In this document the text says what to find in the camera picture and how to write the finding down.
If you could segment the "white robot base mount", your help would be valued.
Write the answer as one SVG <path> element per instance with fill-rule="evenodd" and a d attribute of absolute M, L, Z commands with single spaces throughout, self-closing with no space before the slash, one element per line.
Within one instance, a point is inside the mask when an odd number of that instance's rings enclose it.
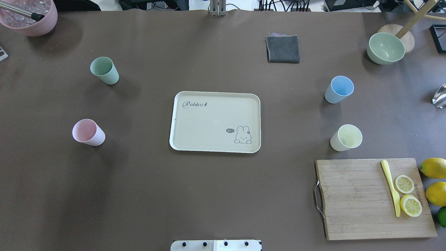
<path fill-rule="evenodd" d="M 171 251 L 261 251 L 261 240 L 177 240 L 172 242 Z"/>

